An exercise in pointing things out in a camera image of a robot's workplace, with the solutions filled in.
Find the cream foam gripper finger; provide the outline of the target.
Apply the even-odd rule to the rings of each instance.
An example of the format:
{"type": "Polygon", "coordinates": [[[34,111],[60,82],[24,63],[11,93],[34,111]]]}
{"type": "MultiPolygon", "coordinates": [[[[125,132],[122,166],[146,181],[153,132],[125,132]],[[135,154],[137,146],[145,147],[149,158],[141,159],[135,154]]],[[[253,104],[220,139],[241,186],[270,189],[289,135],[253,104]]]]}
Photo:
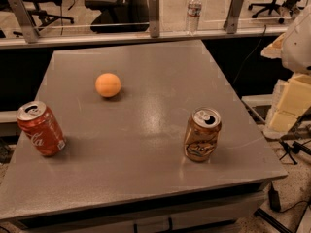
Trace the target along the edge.
{"type": "Polygon", "coordinates": [[[263,134],[267,138],[286,135],[311,108],[311,77],[294,73],[287,81],[278,80],[272,93],[263,134]]]}

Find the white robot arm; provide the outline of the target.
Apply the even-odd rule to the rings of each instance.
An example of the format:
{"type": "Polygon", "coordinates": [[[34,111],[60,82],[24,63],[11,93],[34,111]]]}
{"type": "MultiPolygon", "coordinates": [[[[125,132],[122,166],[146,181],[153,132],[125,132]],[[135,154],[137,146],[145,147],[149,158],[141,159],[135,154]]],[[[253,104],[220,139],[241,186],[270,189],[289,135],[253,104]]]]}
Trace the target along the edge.
{"type": "Polygon", "coordinates": [[[282,65],[293,72],[289,79],[275,84],[263,129],[265,137],[277,139],[286,135],[311,107],[311,6],[305,7],[261,55],[280,58],[282,65]]]}

